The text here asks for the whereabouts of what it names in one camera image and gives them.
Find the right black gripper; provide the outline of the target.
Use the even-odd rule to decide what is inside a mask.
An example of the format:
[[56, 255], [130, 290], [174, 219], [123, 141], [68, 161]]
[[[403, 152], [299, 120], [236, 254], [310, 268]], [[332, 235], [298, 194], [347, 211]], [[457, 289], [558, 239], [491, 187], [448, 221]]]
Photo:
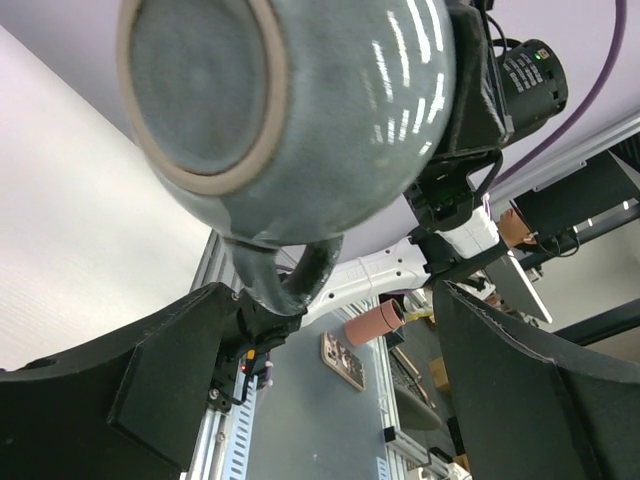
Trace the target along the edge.
[[491, 1], [447, 6], [456, 81], [438, 160], [511, 145], [566, 107], [568, 84], [558, 56], [541, 40], [507, 37], [489, 14], [492, 7]]

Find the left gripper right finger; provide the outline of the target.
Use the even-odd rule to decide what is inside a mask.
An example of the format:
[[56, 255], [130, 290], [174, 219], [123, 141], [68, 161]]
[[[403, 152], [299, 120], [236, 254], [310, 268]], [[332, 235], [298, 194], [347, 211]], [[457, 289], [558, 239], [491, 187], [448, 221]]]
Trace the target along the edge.
[[451, 282], [433, 292], [475, 479], [636, 479], [639, 366], [507, 315]]

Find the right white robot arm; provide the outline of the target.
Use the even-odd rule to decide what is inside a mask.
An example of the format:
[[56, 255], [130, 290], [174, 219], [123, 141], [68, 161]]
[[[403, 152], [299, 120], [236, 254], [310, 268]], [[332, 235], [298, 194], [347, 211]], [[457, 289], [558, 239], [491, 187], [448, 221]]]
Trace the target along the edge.
[[458, 61], [454, 107], [431, 162], [405, 191], [416, 229], [376, 253], [336, 266], [302, 317], [378, 295], [466, 278], [502, 255], [489, 189], [506, 147], [540, 130], [568, 100], [564, 68], [549, 45], [504, 34], [491, 1], [450, 1]]

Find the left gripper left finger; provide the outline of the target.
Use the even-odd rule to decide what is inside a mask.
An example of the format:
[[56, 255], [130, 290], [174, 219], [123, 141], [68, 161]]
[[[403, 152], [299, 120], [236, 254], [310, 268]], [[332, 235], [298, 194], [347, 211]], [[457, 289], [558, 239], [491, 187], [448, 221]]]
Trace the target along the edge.
[[3, 373], [2, 477], [179, 478], [191, 465], [231, 295], [210, 284]]

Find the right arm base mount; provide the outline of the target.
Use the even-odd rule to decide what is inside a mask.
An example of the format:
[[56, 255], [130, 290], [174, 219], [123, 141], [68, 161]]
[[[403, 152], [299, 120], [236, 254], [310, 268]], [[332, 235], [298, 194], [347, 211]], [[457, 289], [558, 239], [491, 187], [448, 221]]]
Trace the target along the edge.
[[208, 405], [228, 413], [247, 400], [253, 378], [266, 378], [266, 359], [299, 330], [302, 313], [277, 315], [245, 292], [233, 293], [208, 393]]

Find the grey glazed mug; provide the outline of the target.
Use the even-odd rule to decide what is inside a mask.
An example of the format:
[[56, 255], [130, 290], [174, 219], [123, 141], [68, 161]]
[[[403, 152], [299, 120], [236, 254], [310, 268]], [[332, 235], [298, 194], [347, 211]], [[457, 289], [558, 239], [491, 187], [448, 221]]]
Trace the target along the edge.
[[455, 96], [442, 1], [125, 1], [116, 60], [150, 168], [284, 316], [419, 176]]

